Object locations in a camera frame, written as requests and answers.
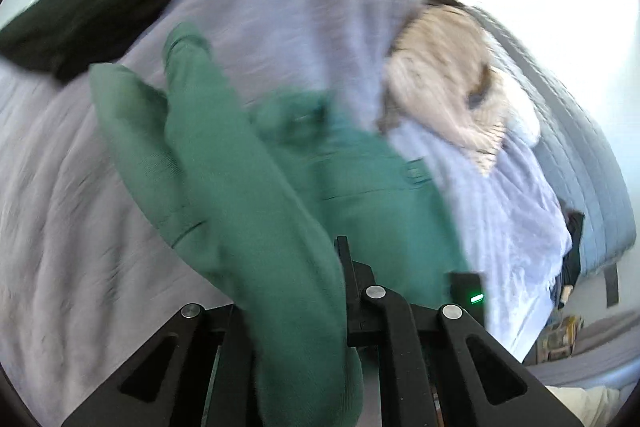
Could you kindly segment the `green shirt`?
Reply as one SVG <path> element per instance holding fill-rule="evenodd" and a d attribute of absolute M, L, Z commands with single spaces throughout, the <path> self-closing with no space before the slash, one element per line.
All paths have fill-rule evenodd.
<path fill-rule="evenodd" d="M 164 63 L 162 91 L 124 66 L 90 69 L 122 181 L 242 310 L 262 421 L 355 425 L 362 370 L 334 239 L 410 303 L 446 303 L 449 274 L 468 262 L 431 173 L 351 124 L 329 93 L 286 89 L 244 106 L 190 25 L 171 31 Z"/>

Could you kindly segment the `black garment hanging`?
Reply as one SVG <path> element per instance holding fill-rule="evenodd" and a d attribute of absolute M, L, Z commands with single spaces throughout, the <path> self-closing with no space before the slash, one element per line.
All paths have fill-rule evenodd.
<path fill-rule="evenodd" d="M 566 228 L 570 233 L 570 249 L 563 256 L 561 272 L 555 277 L 550 291 L 553 306 L 557 310 L 567 304 L 582 271 L 580 243 L 582 243 L 585 215 L 579 210 L 570 208 L 564 208 L 563 212 Z"/>

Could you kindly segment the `lavender plush blanket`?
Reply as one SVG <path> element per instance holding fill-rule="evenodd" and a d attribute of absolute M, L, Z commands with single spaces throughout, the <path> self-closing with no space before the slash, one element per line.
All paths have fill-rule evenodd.
<path fill-rule="evenodd" d="M 292 84 L 331 89 L 373 129 L 383 64 L 419 0 L 175 0 L 122 60 L 163 86 L 168 32 L 190 20 L 247 102 Z M 570 240 L 530 148 L 508 138 L 490 176 L 411 121 L 390 135 L 422 159 L 482 272 L 486 325 L 522 359 L 546 324 Z M 227 297 L 162 241 L 131 199 L 85 77 L 1 67 L 1 364 L 30 413 L 57 426 L 186 303 Z"/>

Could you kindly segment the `grey quilted headboard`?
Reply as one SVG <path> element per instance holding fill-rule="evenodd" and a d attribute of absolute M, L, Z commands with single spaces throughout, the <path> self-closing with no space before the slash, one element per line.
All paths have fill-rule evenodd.
<path fill-rule="evenodd" d="M 468 12 L 498 44 L 498 64 L 513 72 L 534 102 L 541 129 L 534 154 L 556 195 L 585 215 L 580 267 L 583 277 L 591 277 L 620 260 L 637 238 L 627 185 L 610 143 L 514 35 L 486 12 Z"/>

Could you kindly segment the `beige striped garment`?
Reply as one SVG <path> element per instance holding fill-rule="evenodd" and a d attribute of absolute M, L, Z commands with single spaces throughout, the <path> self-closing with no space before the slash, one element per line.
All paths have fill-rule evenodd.
<path fill-rule="evenodd" d="M 457 0 L 424 0 L 390 48 L 378 130 L 411 119 L 469 158 L 483 176 L 511 133 L 537 145 L 534 104 L 492 61 L 485 29 Z"/>

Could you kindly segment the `black garment on bed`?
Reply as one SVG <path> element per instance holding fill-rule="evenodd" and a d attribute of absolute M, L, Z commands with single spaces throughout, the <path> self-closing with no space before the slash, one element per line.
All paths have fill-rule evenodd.
<path fill-rule="evenodd" d="M 121 58 L 171 0 L 38 0 L 1 29 L 1 57 L 66 84 Z"/>

